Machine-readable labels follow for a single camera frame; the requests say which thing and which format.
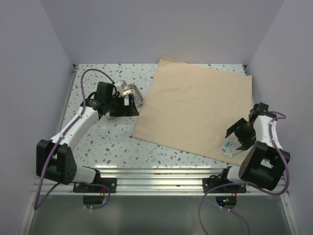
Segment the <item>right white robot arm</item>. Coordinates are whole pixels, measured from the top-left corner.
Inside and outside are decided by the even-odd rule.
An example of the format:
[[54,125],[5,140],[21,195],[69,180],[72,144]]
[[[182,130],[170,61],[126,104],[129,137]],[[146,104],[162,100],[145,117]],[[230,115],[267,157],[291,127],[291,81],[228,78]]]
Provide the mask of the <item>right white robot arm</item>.
[[248,151],[240,167],[229,166],[222,170],[218,187],[229,192],[235,183],[247,182],[272,191],[276,188],[291,159],[289,152],[279,143],[276,125],[277,112],[270,112],[264,103],[254,104],[248,120],[241,118],[226,131],[226,136],[234,134],[240,146],[237,150]]

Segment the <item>stainless steel tray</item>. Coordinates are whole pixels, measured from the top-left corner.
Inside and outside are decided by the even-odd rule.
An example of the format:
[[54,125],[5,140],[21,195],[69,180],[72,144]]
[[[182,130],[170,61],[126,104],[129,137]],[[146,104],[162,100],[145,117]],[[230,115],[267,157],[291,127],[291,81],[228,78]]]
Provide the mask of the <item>stainless steel tray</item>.
[[[128,84],[125,88],[124,88],[124,92],[123,92],[124,95],[127,95],[127,94],[133,94],[134,95],[134,98],[135,97],[139,97],[140,99],[143,99],[143,96],[139,90],[139,88],[135,85],[135,84]],[[136,108],[140,108],[142,107],[142,104],[141,105],[135,105]]]

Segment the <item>small steel scissors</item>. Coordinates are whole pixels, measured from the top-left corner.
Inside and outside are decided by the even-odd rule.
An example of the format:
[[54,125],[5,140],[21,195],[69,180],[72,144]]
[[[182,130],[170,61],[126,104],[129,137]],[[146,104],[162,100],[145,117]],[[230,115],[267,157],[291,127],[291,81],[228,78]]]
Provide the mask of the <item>small steel scissors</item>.
[[140,99],[139,97],[135,97],[134,101],[136,105],[141,105],[143,103],[143,99]]

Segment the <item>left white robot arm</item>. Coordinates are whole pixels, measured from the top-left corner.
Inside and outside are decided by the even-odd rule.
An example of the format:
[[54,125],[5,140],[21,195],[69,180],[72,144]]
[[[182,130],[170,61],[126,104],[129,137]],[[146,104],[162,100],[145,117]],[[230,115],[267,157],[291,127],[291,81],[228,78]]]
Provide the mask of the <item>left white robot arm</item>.
[[99,82],[95,92],[85,97],[73,119],[49,140],[40,140],[36,147],[36,175],[59,184],[84,183],[90,192],[102,186],[95,168],[79,166],[73,150],[85,133],[103,116],[134,117],[139,112],[133,94],[124,94],[127,83]]

